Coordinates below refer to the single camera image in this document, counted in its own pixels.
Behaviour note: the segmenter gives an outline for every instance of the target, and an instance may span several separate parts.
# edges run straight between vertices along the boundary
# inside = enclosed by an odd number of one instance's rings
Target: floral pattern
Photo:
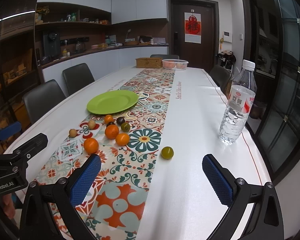
[[[138,152],[153,152],[159,148],[161,142],[161,134],[152,129],[138,129],[130,134],[130,142],[128,147],[135,148]]]
[[[174,78],[174,71],[145,69],[122,85],[120,90],[138,94],[138,102],[130,109],[113,114],[130,123],[130,142],[118,146],[105,137],[103,115],[89,114],[78,127],[74,138],[67,137],[42,167],[36,180],[40,184],[55,183],[69,177],[89,157],[83,149],[87,138],[99,142],[96,152],[101,170],[76,211],[97,240],[135,240],[155,168],[164,121]],[[89,129],[88,121],[97,125]],[[59,229],[71,235],[58,208],[50,204]]]

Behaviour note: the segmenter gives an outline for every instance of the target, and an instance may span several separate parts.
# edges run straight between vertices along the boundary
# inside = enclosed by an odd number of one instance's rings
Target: wicker basket
[[[163,59],[162,66],[170,70],[185,70],[189,62],[181,59]]]

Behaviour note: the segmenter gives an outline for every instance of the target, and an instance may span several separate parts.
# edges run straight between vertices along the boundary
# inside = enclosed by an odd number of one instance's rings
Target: orange
[[[105,124],[109,123],[109,122],[113,122],[113,117],[110,114],[107,114],[105,116]]]
[[[83,147],[87,154],[93,154],[99,149],[99,143],[95,138],[88,138],[84,141]]]
[[[115,124],[109,125],[105,130],[108,139],[114,139],[119,134],[119,128]]]
[[[130,141],[130,136],[127,133],[120,133],[115,138],[115,142],[117,143],[117,145],[120,146],[128,144],[129,141]]]

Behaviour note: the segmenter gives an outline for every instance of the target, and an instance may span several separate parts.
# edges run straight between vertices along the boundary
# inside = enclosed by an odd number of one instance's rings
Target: white tablecloth
[[[78,91],[61,102],[23,133],[6,151],[42,132],[48,136],[46,149],[29,160],[26,178],[35,179],[42,166],[67,137],[69,130],[87,115],[87,102],[110,88],[119,88],[142,69],[121,69]],[[174,157],[158,158],[137,240],[206,239],[227,210],[221,205],[202,171],[202,158],[213,154],[234,177],[250,184],[270,181],[262,157],[244,129],[230,146],[218,138],[226,97],[201,69],[176,71],[160,149],[171,146]],[[17,195],[23,201],[26,189]],[[249,204],[232,239],[238,239],[249,218]]]

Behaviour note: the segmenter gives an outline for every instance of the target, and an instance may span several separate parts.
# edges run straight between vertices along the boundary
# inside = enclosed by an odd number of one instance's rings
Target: chair
[[[54,79],[37,86],[22,98],[32,124],[64,99],[66,96]]]
[[[232,74],[226,70],[224,67],[219,65],[214,65],[212,70],[209,73],[209,76],[213,79],[213,81],[220,87],[221,91],[225,94],[226,87],[232,77]]]
[[[66,81],[69,95],[74,94],[95,81],[86,63],[67,68],[62,74]]]
[[[162,59],[179,59],[178,55],[153,54],[150,57],[160,57]]]

